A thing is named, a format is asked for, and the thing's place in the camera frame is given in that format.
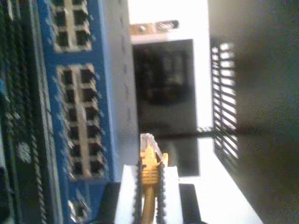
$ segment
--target ventilation grille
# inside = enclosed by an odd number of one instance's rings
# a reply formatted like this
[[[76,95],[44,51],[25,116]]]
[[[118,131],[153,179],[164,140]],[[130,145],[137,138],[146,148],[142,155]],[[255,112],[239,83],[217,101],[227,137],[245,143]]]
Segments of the ventilation grille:
[[[211,50],[214,147],[219,159],[235,170],[238,140],[235,92],[235,52],[231,43],[215,44]]]

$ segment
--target ethernet port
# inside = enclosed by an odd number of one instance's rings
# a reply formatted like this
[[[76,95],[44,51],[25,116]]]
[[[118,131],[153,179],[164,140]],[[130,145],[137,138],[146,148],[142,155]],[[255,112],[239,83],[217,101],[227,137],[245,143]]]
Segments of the ethernet port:
[[[81,162],[74,162],[74,164],[72,165],[72,174],[83,175],[83,168]]]
[[[76,39],[78,46],[85,46],[89,41],[90,35],[85,30],[76,31]]]
[[[93,107],[85,108],[86,120],[93,120],[97,115],[98,111]]]
[[[102,169],[104,169],[104,165],[99,161],[90,162],[90,172],[92,174],[98,174]]]
[[[74,22],[75,26],[82,26],[84,22],[87,20],[88,14],[84,12],[82,9],[74,10]]]
[[[81,157],[80,145],[74,145],[70,148],[70,155],[72,157]]]
[[[69,46],[68,34],[66,31],[58,33],[58,35],[56,36],[56,43],[60,47],[68,47]]]
[[[89,155],[90,156],[97,156],[98,152],[102,152],[103,148],[97,143],[89,143],[88,144]]]
[[[77,121],[77,112],[75,108],[70,108],[67,111],[67,115],[68,115],[68,120],[71,122],[76,122]]]
[[[66,85],[72,85],[73,84],[73,77],[72,77],[71,70],[64,70],[63,82]]]
[[[75,92],[74,90],[67,90],[65,91],[66,95],[66,102],[69,104],[74,104],[75,103]]]
[[[70,127],[69,137],[72,140],[79,140],[79,130],[78,130],[78,127]]]
[[[81,81],[82,83],[90,83],[91,79],[94,77],[94,73],[89,69],[81,69]]]
[[[85,2],[85,0],[72,0],[73,5],[82,5],[83,2]]]
[[[97,134],[99,133],[99,129],[97,126],[87,126],[87,137],[88,138],[95,138]]]
[[[97,95],[93,89],[83,89],[83,102],[91,102],[92,99]]]
[[[52,0],[52,4],[54,6],[63,7],[64,6],[64,0]]]
[[[55,24],[58,27],[65,27],[66,26],[65,11],[56,12],[54,20],[55,20]]]

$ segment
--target port cluster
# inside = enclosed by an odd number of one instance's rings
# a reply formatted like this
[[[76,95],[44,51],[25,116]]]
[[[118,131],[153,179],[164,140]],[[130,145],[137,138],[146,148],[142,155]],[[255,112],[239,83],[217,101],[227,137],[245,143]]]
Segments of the port cluster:
[[[58,67],[72,179],[104,178],[99,107],[92,64]]]
[[[56,52],[92,49],[86,0],[52,0],[51,16]]]

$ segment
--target server rack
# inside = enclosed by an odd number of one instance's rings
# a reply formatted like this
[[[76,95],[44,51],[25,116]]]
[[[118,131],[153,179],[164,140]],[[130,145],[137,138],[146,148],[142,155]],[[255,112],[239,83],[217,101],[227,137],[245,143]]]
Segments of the server rack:
[[[138,157],[127,2],[6,0],[1,6],[1,37],[11,38],[1,45],[9,59],[1,61],[8,64],[1,67],[1,105],[9,109],[16,99],[19,110],[1,111],[12,215],[16,223],[89,222],[105,184],[119,181],[122,165]],[[17,44],[14,55],[10,43]],[[28,141],[7,133],[19,120],[18,136],[30,134]]]
[[[208,8],[213,99],[220,103],[213,101],[214,128],[230,132],[215,137],[216,154],[264,223],[298,223],[298,2],[209,0]],[[230,46],[233,88],[217,77],[227,69],[217,54]],[[223,108],[231,103],[223,87],[234,91],[233,114]]]

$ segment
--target metal vent slots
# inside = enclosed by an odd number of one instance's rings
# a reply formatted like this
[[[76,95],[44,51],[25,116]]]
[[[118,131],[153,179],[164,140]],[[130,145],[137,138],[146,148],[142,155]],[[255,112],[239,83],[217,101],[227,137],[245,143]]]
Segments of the metal vent slots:
[[[95,72],[91,64],[58,68],[69,138],[70,176],[104,178]]]
[[[56,52],[92,49],[86,0],[52,0],[51,14]]]
[[[232,134],[237,128],[234,57],[231,43],[212,47],[214,146],[219,158],[232,168],[238,159],[237,137]]]

